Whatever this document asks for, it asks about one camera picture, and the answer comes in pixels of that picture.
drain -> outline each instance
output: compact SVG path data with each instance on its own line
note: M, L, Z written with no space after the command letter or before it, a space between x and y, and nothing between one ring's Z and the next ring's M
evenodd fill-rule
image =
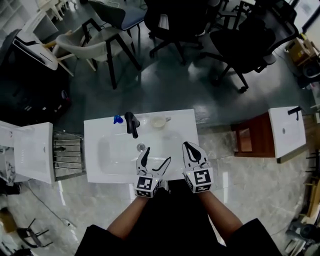
M146 149L146 146L145 144L143 143L139 143L137 146L136 146L136 150L138 150L139 152L142 152Z

sink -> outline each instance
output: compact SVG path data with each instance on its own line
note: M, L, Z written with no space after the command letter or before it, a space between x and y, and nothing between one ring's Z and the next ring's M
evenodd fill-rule
M288 115L298 106L269 109L275 157L280 158L306 144L306 133L301 111Z
M171 120L163 129L156 129L150 124L154 115L171 117ZM127 124L123 116L121 124L113 124L113 117L84 121L85 165L89 182L133 183L137 174L136 160L144 147L150 147L147 169L157 169L165 159L171 157L171 163L163 178L183 179L182 144L185 141L198 144L194 110L135 116L140 121L137 128L138 138L127 134Z
M53 125L45 122L13 129L14 164L17 174L53 183Z

tile floor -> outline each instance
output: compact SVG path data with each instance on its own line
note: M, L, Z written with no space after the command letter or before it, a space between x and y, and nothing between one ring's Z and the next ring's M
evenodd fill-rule
M199 128L198 136L214 170L212 192L244 223L259 218L282 251L289 240L286 228L303 202L308 152L277 164L272 158L233 157L235 138L231 131ZM75 227L64 226L25 185ZM88 183L85 175L53 185L36 180L25 185L20 195L3 199L20 227L36 218L33 227L37 231L50 229L44 239L53 244L42 250L44 255L73 255L87 226L107 228L135 198L132 185Z

black faucet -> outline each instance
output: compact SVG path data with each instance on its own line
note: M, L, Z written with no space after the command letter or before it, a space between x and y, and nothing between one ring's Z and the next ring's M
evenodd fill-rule
M299 112L300 110L302 110L302 108L301 108L300 106L297 106L297 107L295 107L295 108L293 108L293 109L290 109L290 110L288 111L288 115L290 116L290 115L296 113L296 120L299 121L299 114L298 114L298 112Z
M132 134L134 139L138 138L137 127L140 126L138 119L132 112L125 113L124 119L126 121L126 132Z

blue bottle cap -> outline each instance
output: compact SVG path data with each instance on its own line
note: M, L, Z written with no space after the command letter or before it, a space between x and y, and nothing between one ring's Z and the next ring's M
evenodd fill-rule
M124 122L124 120L122 119L122 117L120 115L115 115L113 118L113 124L119 123L122 124Z

